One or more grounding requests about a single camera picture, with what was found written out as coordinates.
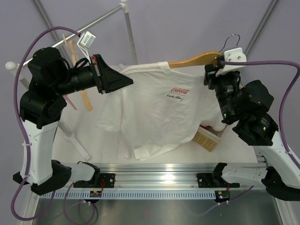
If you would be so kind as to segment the wooden hanger with metal hook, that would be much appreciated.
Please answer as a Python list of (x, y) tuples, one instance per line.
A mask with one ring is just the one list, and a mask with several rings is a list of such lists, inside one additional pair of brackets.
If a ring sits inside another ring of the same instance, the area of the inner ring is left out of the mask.
[(208, 65), (208, 64), (216, 64), (216, 58), (221, 56), (222, 51), (225, 49), (227, 41), (229, 38), (233, 36), (238, 36), (238, 41), (236, 43), (236, 46), (238, 46), (240, 42), (240, 35), (238, 33), (231, 34), (226, 40), (219, 51), (208, 51), (208, 52), (203, 52), (199, 55), (196, 55), (192, 58), (185, 59), (185, 60), (180, 60), (180, 61), (173, 61), (173, 62), (168, 62), (168, 65), (170, 68), (184, 68), (184, 67), (194, 67), (194, 66), (203, 66), (203, 65)]

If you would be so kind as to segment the white printed t shirt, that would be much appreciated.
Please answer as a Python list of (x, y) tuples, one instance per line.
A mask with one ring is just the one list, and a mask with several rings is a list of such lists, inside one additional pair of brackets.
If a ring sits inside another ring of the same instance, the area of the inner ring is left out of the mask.
[(122, 70), (133, 84), (108, 94), (96, 126), (120, 135), (119, 157), (144, 161), (190, 142), (200, 126), (222, 131), (215, 92), (204, 86), (204, 66), (172, 69), (168, 62)]

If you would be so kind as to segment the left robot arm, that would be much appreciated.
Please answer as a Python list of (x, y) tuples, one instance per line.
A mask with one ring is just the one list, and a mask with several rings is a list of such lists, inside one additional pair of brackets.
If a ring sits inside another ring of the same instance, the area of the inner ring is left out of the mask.
[(26, 131), (25, 164), (13, 180), (30, 184), (37, 195), (69, 182), (75, 188), (100, 187), (102, 176), (97, 166), (88, 162), (66, 166), (52, 158), (54, 138), (67, 105), (64, 96), (92, 87), (101, 94), (110, 93), (133, 84), (133, 80), (109, 67), (100, 54), (80, 59), (70, 67), (53, 47), (36, 51), (28, 68), (32, 79), (20, 99), (19, 110)]

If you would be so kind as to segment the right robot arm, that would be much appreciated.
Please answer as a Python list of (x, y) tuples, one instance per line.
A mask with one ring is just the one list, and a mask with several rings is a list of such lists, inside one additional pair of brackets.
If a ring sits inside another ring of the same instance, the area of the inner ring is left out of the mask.
[(265, 168), (234, 167), (218, 163), (211, 178), (217, 187), (264, 186), (273, 197), (283, 201), (300, 200), (300, 160), (286, 150), (277, 123), (268, 114), (273, 96), (259, 80), (240, 87), (240, 72), (217, 75), (218, 69), (205, 66), (204, 82), (214, 90), (223, 116), (238, 137), (262, 154), (270, 164)]

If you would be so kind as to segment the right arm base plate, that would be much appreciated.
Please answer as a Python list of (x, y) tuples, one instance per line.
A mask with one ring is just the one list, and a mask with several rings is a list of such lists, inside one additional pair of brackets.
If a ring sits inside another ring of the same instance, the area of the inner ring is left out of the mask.
[(198, 173), (196, 175), (199, 188), (239, 188), (239, 183), (228, 183), (221, 180), (214, 180), (211, 172)]

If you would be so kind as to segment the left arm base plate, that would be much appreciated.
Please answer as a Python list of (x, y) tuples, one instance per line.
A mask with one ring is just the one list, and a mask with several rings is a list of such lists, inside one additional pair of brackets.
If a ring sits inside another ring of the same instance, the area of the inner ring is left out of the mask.
[(100, 172), (92, 177), (89, 181), (77, 181), (74, 183), (74, 188), (114, 188), (116, 174)]

